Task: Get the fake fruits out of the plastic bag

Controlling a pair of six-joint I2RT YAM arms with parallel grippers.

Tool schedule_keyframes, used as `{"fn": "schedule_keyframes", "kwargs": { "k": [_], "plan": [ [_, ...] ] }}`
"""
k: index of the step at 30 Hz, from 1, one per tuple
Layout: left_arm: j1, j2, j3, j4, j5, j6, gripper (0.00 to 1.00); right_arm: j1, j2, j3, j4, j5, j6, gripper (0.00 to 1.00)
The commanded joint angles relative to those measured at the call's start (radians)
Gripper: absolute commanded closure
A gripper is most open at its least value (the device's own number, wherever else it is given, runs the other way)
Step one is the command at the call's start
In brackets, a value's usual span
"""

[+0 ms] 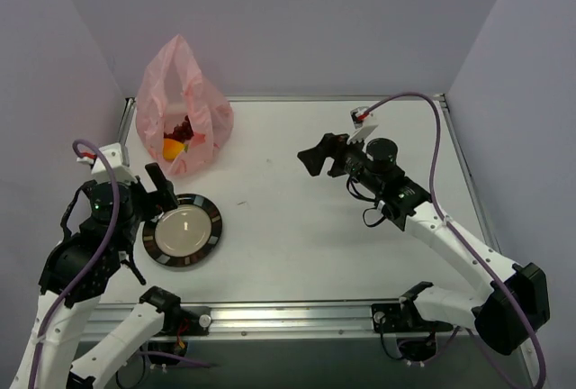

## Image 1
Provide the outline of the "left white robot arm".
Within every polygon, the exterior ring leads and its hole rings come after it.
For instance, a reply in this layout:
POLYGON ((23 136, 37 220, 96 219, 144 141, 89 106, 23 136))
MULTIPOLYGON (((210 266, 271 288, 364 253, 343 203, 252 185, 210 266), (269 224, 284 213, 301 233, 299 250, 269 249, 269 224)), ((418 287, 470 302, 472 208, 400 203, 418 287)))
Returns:
POLYGON ((140 346, 180 327, 180 298, 152 286, 124 321, 87 354, 75 357, 111 278, 122 267, 139 272, 132 260, 139 226, 176 208, 174 187, 159 165, 148 164, 146 171, 156 187, 152 192, 137 176, 122 181, 117 167, 81 185, 91 213, 76 233, 63 230, 63 240, 44 265, 35 322, 13 388, 102 388, 140 346))

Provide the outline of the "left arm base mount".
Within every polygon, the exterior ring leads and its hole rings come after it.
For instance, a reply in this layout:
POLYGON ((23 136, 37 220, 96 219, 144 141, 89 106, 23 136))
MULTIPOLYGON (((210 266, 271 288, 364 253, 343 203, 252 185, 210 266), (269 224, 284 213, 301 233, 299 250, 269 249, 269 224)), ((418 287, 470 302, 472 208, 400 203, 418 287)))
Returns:
POLYGON ((169 315, 168 323, 149 343, 147 350, 183 357, 188 350, 188 340, 209 334, 212 310, 207 306, 181 306, 169 315))

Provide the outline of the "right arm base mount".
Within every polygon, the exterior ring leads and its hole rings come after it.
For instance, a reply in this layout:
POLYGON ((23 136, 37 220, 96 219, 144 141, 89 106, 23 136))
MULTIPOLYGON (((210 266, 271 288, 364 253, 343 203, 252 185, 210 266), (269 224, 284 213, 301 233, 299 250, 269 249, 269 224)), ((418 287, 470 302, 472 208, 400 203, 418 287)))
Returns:
POLYGON ((379 336, 384 355, 408 366, 424 366, 440 353, 438 334, 449 333, 454 338, 453 325, 423 321, 400 303, 373 303, 371 313, 373 331, 379 336))

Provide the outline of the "pink plastic bag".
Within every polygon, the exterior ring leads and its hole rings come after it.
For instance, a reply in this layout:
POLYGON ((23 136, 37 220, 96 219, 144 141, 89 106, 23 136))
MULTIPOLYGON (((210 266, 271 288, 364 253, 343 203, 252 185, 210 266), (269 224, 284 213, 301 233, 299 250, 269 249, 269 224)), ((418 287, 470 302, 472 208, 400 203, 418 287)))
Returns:
POLYGON ((208 167, 234 126, 229 100, 201 71, 192 49, 178 34, 145 69, 136 96, 136 130, 143 148, 167 176, 188 176, 208 167), (188 116, 194 136, 172 162, 162 155, 164 133, 188 116))

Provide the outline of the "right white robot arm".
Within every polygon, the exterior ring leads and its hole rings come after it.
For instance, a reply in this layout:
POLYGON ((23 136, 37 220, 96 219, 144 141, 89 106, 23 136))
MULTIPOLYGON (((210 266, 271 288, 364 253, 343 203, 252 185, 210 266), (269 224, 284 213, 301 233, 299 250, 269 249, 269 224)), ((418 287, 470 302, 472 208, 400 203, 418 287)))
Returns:
POLYGON ((502 256, 441 213, 431 193, 397 166, 397 154, 392 140, 351 143, 345 134, 327 133, 297 157, 311 176, 332 159, 329 176, 346 176, 370 191, 386 221, 435 251, 473 288, 473 294, 462 294, 418 283, 400 297, 405 325, 442 322, 475 330, 492 350, 510 355, 550 318, 544 271, 502 256))

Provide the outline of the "dark red fake grapes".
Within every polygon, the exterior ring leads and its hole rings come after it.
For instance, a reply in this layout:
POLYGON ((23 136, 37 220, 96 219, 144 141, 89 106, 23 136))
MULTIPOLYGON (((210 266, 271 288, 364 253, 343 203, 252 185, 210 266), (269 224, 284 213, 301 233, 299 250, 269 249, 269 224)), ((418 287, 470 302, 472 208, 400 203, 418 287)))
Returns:
POLYGON ((173 128, 172 131, 164 133, 165 139, 175 140, 182 143, 191 140, 193 136, 194 131, 192 129, 190 119, 187 115, 179 124, 173 128))

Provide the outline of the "orange yellow fake mango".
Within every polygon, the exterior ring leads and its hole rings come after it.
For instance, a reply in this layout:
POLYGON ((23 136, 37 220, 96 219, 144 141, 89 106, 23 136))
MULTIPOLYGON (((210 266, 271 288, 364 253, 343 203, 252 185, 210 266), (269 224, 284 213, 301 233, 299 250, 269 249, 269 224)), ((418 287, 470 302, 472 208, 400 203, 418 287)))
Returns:
POLYGON ((181 152, 186 152, 188 145, 180 140, 170 138, 163 139, 162 155, 164 160, 168 162, 174 161, 181 152))

